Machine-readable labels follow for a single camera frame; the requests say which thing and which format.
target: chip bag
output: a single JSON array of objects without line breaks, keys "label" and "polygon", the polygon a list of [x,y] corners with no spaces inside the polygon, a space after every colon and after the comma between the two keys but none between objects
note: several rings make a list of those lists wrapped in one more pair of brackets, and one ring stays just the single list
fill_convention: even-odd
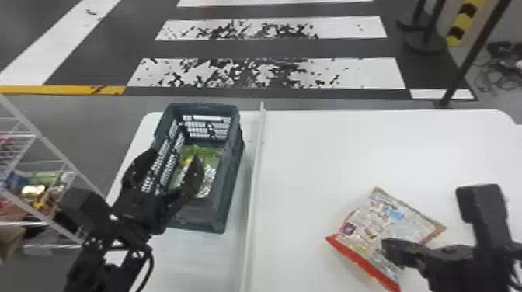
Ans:
[{"label": "chip bag", "polygon": [[399,238],[423,245],[445,229],[441,223],[375,188],[326,241],[387,290],[399,292],[398,275],[402,269],[385,258],[381,240]]}]

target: yellow and black striped barrier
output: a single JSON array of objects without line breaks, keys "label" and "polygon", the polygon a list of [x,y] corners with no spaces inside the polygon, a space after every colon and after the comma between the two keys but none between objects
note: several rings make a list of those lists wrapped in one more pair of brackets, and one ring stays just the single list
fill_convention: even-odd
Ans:
[{"label": "yellow and black striped barrier", "polygon": [[455,21],[447,34],[446,42],[449,47],[460,46],[466,31],[472,27],[473,19],[479,9],[484,5],[485,0],[465,0],[461,9],[458,11]]}]

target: white table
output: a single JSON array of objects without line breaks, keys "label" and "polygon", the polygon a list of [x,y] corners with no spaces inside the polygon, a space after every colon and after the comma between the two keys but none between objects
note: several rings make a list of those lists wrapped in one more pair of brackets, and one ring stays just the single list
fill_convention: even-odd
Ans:
[{"label": "white table", "polygon": [[[254,141],[256,128],[248,125],[256,117],[242,113],[245,141]],[[140,125],[109,194],[112,200],[122,171],[150,145],[146,137],[158,119],[154,113]],[[169,229],[154,238],[156,269],[145,291],[232,291],[239,281],[242,292],[384,290],[324,239],[374,186],[447,225],[432,242],[436,247],[474,243],[471,226],[460,219],[454,190],[499,183],[508,200],[513,238],[522,241],[522,213],[516,212],[522,206],[522,141],[513,121],[501,112],[281,111],[267,112],[261,124],[262,147],[247,143],[242,163],[250,168],[257,150],[259,173],[252,177],[248,227],[235,221],[244,222],[246,214],[237,212],[248,209],[249,172],[241,170],[227,230],[234,235]],[[238,243],[242,236],[245,249]],[[196,238],[209,243],[194,245]],[[232,251],[222,243],[227,238],[234,238],[230,243],[239,248]],[[190,261],[201,255],[212,265],[229,260],[212,267]],[[211,271],[216,267],[229,271],[217,275],[216,269]],[[427,290],[414,270],[407,270],[400,284],[403,291]]]}]

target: white painted stripe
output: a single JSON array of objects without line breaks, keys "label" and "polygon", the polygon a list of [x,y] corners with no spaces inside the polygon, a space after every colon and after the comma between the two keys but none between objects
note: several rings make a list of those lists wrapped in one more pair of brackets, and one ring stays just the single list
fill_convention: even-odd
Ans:
[{"label": "white painted stripe", "polygon": [[42,85],[120,0],[82,0],[0,72],[0,85]]},{"label": "white painted stripe", "polygon": [[234,6],[234,5],[270,5],[301,3],[349,3],[370,2],[373,0],[180,0],[179,7],[196,6]]},{"label": "white painted stripe", "polygon": [[143,59],[128,86],[405,89],[392,57],[334,59]]},{"label": "white painted stripe", "polygon": [[[442,99],[446,89],[410,89],[409,92],[413,99]],[[475,99],[469,89],[458,89],[453,95],[453,99]]]},{"label": "white painted stripe", "polygon": [[379,16],[169,20],[156,40],[373,39],[386,37]]}]

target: white wire rack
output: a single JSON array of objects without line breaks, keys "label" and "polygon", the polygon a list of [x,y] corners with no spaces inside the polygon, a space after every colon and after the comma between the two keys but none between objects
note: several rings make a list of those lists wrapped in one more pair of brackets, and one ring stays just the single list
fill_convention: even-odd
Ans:
[{"label": "white wire rack", "polygon": [[[71,186],[101,192],[2,94],[0,107],[0,227],[32,228],[36,235],[23,243],[29,254],[78,247],[83,230],[57,219],[58,202]],[[26,178],[25,185],[46,180],[46,189],[22,195],[20,180]]]}]

